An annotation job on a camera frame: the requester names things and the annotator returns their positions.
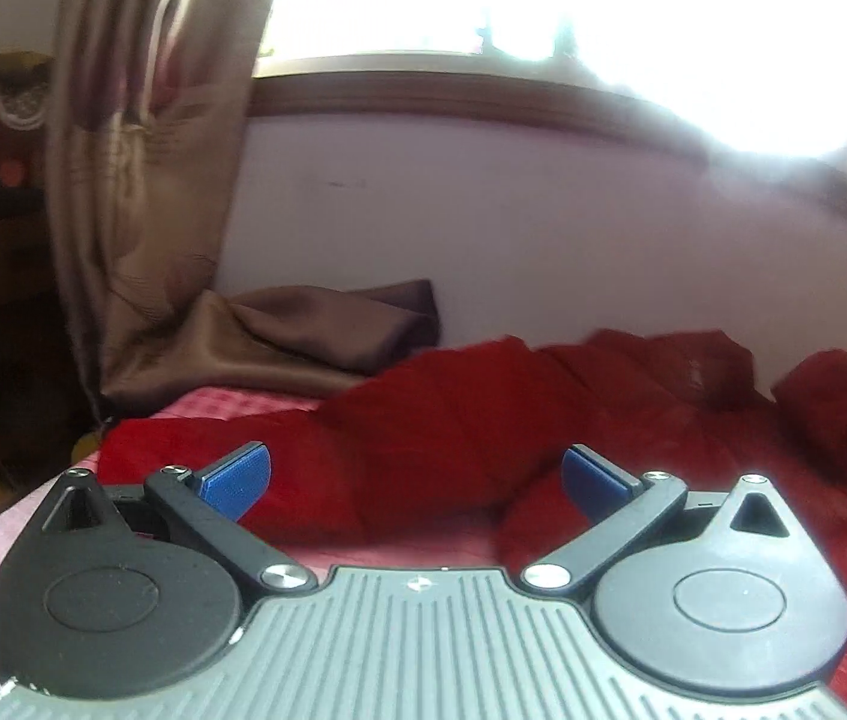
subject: curtain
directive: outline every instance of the curtain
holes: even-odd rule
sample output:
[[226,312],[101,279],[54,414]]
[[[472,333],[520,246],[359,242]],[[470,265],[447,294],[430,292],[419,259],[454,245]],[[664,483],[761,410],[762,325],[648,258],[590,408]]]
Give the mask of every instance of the curtain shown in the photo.
[[99,418],[207,384],[332,394],[436,341],[425,283],[235,301],[209,290],[270,2],[62,0],[47,210]]

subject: window frame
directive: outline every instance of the window frame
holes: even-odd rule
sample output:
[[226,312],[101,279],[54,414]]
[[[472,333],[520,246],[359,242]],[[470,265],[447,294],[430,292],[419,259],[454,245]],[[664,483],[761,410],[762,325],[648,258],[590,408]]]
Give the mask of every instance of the window frame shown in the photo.
[[748,154],[577,62],[381,53],[257,62],[248,116],[403,114],[575,132],[740,172],[847,218],[847,175],[812,158]]

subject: silver bolt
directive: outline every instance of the silver bolt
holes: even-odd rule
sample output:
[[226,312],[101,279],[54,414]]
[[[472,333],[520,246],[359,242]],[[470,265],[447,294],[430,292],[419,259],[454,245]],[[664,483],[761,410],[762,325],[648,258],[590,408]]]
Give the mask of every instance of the silver bolt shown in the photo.
[[523,581],[531,587],[542,590],[555,590],[570,584],[570,572],[563,565],[551,562],[539,562],[523,569]]
[[268,565],[260,572],[260,581],[278,590],[296,590],[310,581],[310,571],[302,565],[276,563]]

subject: red blanket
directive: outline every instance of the red blanket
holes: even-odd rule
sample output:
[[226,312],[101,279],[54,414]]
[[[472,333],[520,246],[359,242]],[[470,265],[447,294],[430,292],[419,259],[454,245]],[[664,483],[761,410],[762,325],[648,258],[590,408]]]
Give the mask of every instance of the red blanket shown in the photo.
[[[558,464],[584,442],[633,474],[666,469],[694,490],[770,476],[847,586],[847,354],[822,352],[775,389],[722,333],[604,331],[529,350],[516,338],[429,352],[311,413],[122,423],[104,483],[169,463],[201,466],[248,440],[273,457],[270,490],[242,524],[279,545],[374,541],[441,514],[497,508],[511,570],[587,526]],[[833,688],[847,701],[847,656]]]

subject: window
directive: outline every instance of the window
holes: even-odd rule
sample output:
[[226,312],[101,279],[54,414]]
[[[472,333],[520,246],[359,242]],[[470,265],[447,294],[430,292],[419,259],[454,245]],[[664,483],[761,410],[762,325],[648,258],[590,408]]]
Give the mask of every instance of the window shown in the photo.
[[397,55],[644,98],[742,151],[847,148],[847,0],[274,0],[257,74]]

